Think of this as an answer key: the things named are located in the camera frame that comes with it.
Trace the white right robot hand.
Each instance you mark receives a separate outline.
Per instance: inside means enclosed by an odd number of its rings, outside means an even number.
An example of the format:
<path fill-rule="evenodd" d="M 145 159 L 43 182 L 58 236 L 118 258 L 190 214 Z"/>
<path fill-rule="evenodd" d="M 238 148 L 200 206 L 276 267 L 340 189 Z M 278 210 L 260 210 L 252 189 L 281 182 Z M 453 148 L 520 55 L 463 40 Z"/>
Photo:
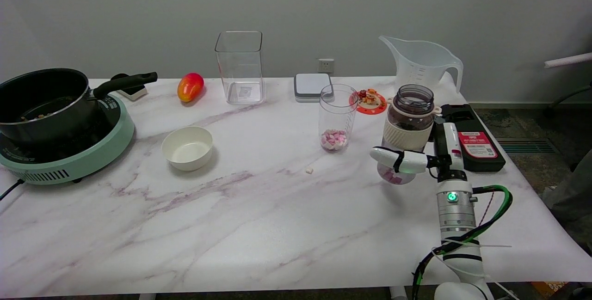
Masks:
<path fill-rule="evenodd" d="M 463 156 L 456 125 L 453 123 L 435 124 L 431 130 L 435 155 L 422 151 L 393 150 L 386 146 L 376 146 L 370 156 L 377 162 L 377 170 L 383 180 L 390 184 L 408 184 L 417 174 L 429 173 L 438 182 L 447 180 L 467 181 Z"/>

